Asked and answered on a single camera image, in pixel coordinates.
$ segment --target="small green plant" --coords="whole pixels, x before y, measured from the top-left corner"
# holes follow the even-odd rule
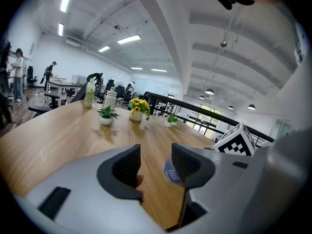
[[[110,117],[114,117],[115,119],[118,119],[117,116],[120,116],[116,113],[114,113],[116,110],[111,110],[111,106],[109,105],[107,108],[101,108],[101,110],[98,111],[98,115],[105,119],[109,119]]]
[[[177,116],[176,115],[173,115],[174,116],[174,118],[173,118],[173,120],[172,120],[172,122],[177,122]]]
[[[175,115],[174,115],[174,114],[171,114],[171,115],[169,115],[167,121],[168,121],[169,123],[172,123],[173,120],[174,120],[174,118],[175,118]]]

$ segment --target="white shirt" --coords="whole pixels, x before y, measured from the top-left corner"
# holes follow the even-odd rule
[[[23,77],[23,64],[24,64],[24,58],[23,57],[17,58],[16,62],[13,65],[15,66],[15,77],[19,77],[19,78]]]

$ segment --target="floor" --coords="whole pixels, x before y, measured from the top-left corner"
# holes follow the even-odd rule
[[[57,89],[52,89],[51,93],[57,94]],[[5,128],[0,130],[0,137],[5,135],[6,133],[10,132],[12,129],[16,128],[17,126],[29,121],[34,117],[36,114],[35,112],[28,110],[28,105],[41,105],[45,106],[44,100],[44,91],[43,88],[32,88],[28,89],[23,94],[24,100],[22,102],[12,101],[10,105],[13,106],[12,110],[10,109],[12,121],[13,123],[6,124],[6,119],[2,116],[3,122],[6,124]],[[66,99],[70,101],[73,97],[68,97],[67,95],[62,95],[61,99]],[[127,109],[128,106],[126,105],[119,105],[116,104],[116,107],[121,107]]]

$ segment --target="desk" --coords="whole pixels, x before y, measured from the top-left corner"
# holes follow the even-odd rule
[[[59,96],[58,105],[59,106],[60,106],[60,100],[61,100],[61,95],[62,95],[62,88],[63,89],[75,88],[75,94],[76,94],[77,93],[77,88],[81,88],[83,86],[82,84],[72,84],[71,82],[65,82],[65,81],[59,82],[59,81],[50,81],[50,80],[48,80],[47,81],[46,93],[49,92],[50,85],[52,85],[53,87],[58,88],[58,96]],[[48,103],[48,97],[47,96],[45,97],[45,100],[47,101],[46,105],[48,107],[49,103]]]
[[[0,172],[12,193],[25,195],[39,182],[73,159],[113,148],[141,144],[144,175],[138,190],[143,191],[142,207],[164,229],[177,224],[184,189],[167,181],[163,166],[171,154],[171,143],[199,147],[214,142],[178,122],[166,128],[163,117],[134,122],[130,111],[116,108],[119,120],[102,126],[94,103],[70,103],[40,115],[0,138]]]

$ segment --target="metal railing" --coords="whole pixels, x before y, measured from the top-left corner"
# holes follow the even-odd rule
[[[180,101],[180,100],[172,99],[172,98],[161,96],[161,95],[154,94],[154,93],[148,93],[146,96],[148,97],[148,103],[149,103],[150,108],[151,108],[151,115],[154,113],[155,109],[157,111],[159,111],[159,112],[162,112],[164,114],[169,114],[169,115],[170,114],[176,114],[177,112],[179,112],[177,110],[175,110],[175,112],[171,112],[171,111],[168,111],[168,110],[165,111],[165,110],[162,110],[160,108],[156,108],[156,105],[159,102],[161,102],[161,103],[164,103],[165,105],[167,105],[167,103],[172,104],[172,106],[173,106],[172,108],[174,108],[176,106],[176,108],[181,107],[181,108],[186,108],[186,109],[195,111],[197,113],[200,113],[200,114],[209,116],[211,118],[215,118],[217,120],[220,120],[222,122],[225,122],[225,123],[227,123],[227,124],[229,124],[231,126],[236,126],[239,123],[239,122],[237,122],[237,121],[235,121],[233,119],[227,118],[225,116],[216,114],[214,112],[211,112],[209,110],[206,110],[206,109],[203,109],[203,108],[200,108],[200,107],[196,107],[194,105],[188,104],[188,103]],[[219,134],[224,134],[224,132],[212,128],[212,127],[216,127],[216,125],[211,124],[209,122],[205,122],[205,121],[200,120],[200,119],[197,119],[196,121],[193,121],[193,120],[190,120],[189,118],[186,119],[186,118],[183,118],[181,116],[178,116],[178,118],[182,119],[183,121],[188,121],[188,122],[191,122],[193,124],[196,124],[196,125],[199,125],[199,126],[203,126],[203,127],[207,128],[207,129],[210,129],[210,130],[212,130],[214,132],[217,132]],[[249,127],[249,126],[246,126],[246,127],[247,127],[248,131],[251,133],[253,139],[255,140],[256,146],[258,146],[258,144],[263,143],[264,141],[269,141],[269,142],[273,142],[274,141],[274,139],[271,138],[270,136],[267,136],[267,135],[257,131],[256,129]]]

